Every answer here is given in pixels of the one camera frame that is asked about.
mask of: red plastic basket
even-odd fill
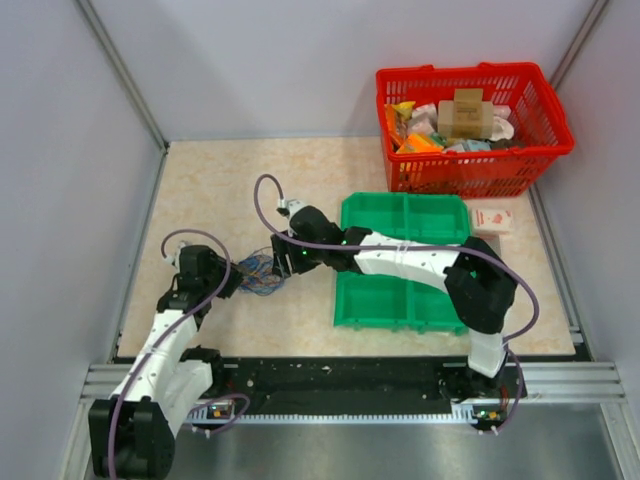
[[[393,68],[378,71],[378,118],[387,184],[392,192],[448,193],[464,198],[510,197],[524,192],[575,142],[556,93],[534,63],[481,63],[471,68]],[[396,154],[384,105],[417,106],[452,100],[456,88],[482,88],[483,100],[509,105],[515,139],[524,148],[491,152]]]

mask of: cardboard box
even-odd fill
[[[438,104],[438,133],[445,137],[489,138],[493,103],[482,101],[481,88],[458,88],[453,100]]]
[[[472,208],[471,229],[474,235],[501,235],[514,230],[513,211],[501,208]]]

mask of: cable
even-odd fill
[[[171,334],[171,332],[175,330],[177,327],[179,327],[182,324],[182,322],[187,320],[191,315],[198,312],[198,310],[200,310],[202,307],[207,305],[211,300],[213,300],[216,297],[216,295],[218,295],[218,293],[222,291],[225,283],[227,283],[227,280],[229,279],[229,275],[231,274],[231,256],[229,255],[229,251],[220,240],[218,240],[216,237],[214,237],[210,233],[207,233],[203,230],[198,230],[193,228],[182,228],[180,230],[176,230],[175,232],[171,232],[169,235],[167,235],[164,238],[164,240],[162,240],[162,243],[160,245],[160,252],[162,253],[163,257],[167,256],[165,253],[165,246],[167,244],[167,241],[169,241],[169,239],[175,237],[176,235],[180,235],[182,233],[195,233],[197,235],[202,235],[204,237],[207,237],[209,240],[212,240],[214,243],[216,243],[220,247],[226,260],[224,276],[222,277],[222,281],[220,282],[220,285],[218,285],[218,287],[211,293],[211,295],[209,295],[202,302],[200,302],[198,305],[193,307],[191,310],[189,310],[187,313],[185,313],[183,316],[181,316],[175,322],[169,325],[169,327],[165,330],[165,332],[162,335],[160,335],[160,337],[158,337],[158,339],[152,345],[153,349],[156,349],[160,345],[162,345],[162,343]],[[129,379],[127,380],[127,383],[125,383],[124,387],[122,388],[122,392],[118,396],[115,407],[113,408],[113,414],[111,416],[111,424],[109,425],[109,438],[107,442],[107,467],[109,469],[109,478],[111,480],[118,480],[118,477],[116,474],[116,463],[115,463],[115,444],[116,444],[116,429],[118,426],[118,418],[120,417],[120,411],[122,410],[122,404],[124,403],[124,399],[127,396],[127,393],[129,392],[129,390],[131,390],[131,386],[133,385],[133,382],[136,381],[139,373],[142,371],[146,363],[149,361],[150,357],[151,357],[151,353],[146,353],[142,357],[142,359],[140,360],[136,368],[134,368],[131,375],[129,375]]]
[[[509,347],[505,347],[504,349],[507,351],[507,355],[509,355],[513,359],[513,362],[516,364],[516,370],[518,371],[518,390],[516,390],[516,396],[513,399],[513,406],[511,407],[511,410],[509,410],[507,418],[505,418],[504,422],[502,422],[502,424],[500,424],[500,426],[496,427],[495,429],[496,435],[502,432],[505,427],[513,420],[513,416],[516,413],[518,405],[520,404],[520,399],[522,398],[522,392],[524,391],[524,374],[522,373],[522,365],[520,364],[520,360]]]
[[[260,221],[262,221],[264,226],[267,227],[267,229],[270,230],[271,233],[278,236],[285,242],[292,243],[293,245],[298,245],[299,247],[316,248],[316,249],[323,249],[323,250],[350,250],[350,251],[363,251],[363,250],[396,251],[398,250],[398,248],[393,245],[325,245],[323,243],[303,242],[301,240],[297,240],[295,238],[291,238],[287,235],[284,235],[283,233],[278,231],[277,228],[275,228],[273,225],[269,223],[269,220],[267,220],[267,218],[264,215],[264,212],[260,208],[258,193],[260,192],[260,184],[265,179],[269,179],[273,183],[275,183],[276,188],[278,189],[278,195],[280,196],[280,199],[281,200],[284,199],[284,192],[282,190],[282,186],[280,185],[280,182],[278,182],[278,179],[269,173],[263,173],[258,177],[258,179],[256,180],[256,184],[253,187],[253,205],[256,209],[256,213],[258,214],[258,217],[260,218]],[[415,252],[415,251],[460,252],[466,255],[473,255],[500,268],[509,276],[511,276],[511,278],[513,278],[517,283],[519,283],[520,286],[524,289],[524,291],[527,292],[527,295],[529,295],[529,297],[531,298],[531,303],[533,305],[533,315],[531,316],[531,320],[529,320],[529,323],[527,323],[524,327],[522,327],[517,332],[514,332],[504,337],[505,345],[509,342],[509,340],[513,340],[514,338],[527,333],[529,330],[531,330],[534,327],[534,325],[538,321],[538,317],[540,316],[540,303],[538,302],[538,298],[536,297],[536,294],[534,293],[533,289],[520,275],[518,275],[515,271],[513,271],[507,265],[502,263],[501,260],[495,259],[492,256],[487,255],[486,253],[473,250],[472,248],[466,248],[466,247],[454,246],[454,245],[413,245],[413,246],[406,247],[406,250],[411,252]]]
[[[261,253],[268,249],[271,247],[256,250],[246,259],[238,262],[238,270],[244,275],[244,280],[239,287],[241,292],[266,297],[284,285],[284,278],[271,273],[273,257]]]
[[[203,403],[201,405],[198,405],[197,407],[192,408],[191,411],[189,412],[189,413],[197,412],[198,410],[202,410],[203,408],[207,408],[210,405],[213,405],[214,403],[217,403],[217,402],[221,402],[223,400],[237,400],[237,399],[244,400],[244,405],[242,406],[240,411],[233,416],[231,420],[223,424],[220,428],[216,428],[215,430],[204,430],[202,428],[192,426],[192,427],[188,427],[188,429],[192,432],[200,432],[200,433],[208,432],[207,438],[209,438],[211,435],[215,435],[217,433],[222,433],[229,430],[238,420],[242,418],[242,416],[245,413],[247,413],[247,410],[249,410],[249,406],[251,405],[251,400],[244,393],[230,393],[228,395],[223,395],[221,397],[214,398],[213,400],[209,400],[206,403]]]
[[[500,411],[504,412],[507,410],[509,406],[509,391],[507,390],[506,385],[502,385],[500,387]]]

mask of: colorful wires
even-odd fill
[[[238,262],[238,270],[244,275],[244,280],[239,287],[241,292],[252,292],[266,297],[284,285],[283,278],[271,273],[273,257],[262,253],[270,249],[271,247],[264,247],[256,250],[246,259]]]
[[[506,385],[500,387],[500,411],[506,412],[509,407],[509,391]]]

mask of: bundle of wires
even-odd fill
[[[251,292],[262,297],[271,295],[284,285],[284,279],[271,273],[273,257],[263,253],[271,247],[256,250],[247,258],[238,262],[238,270],[244,275],[240,284],[241,292]]]

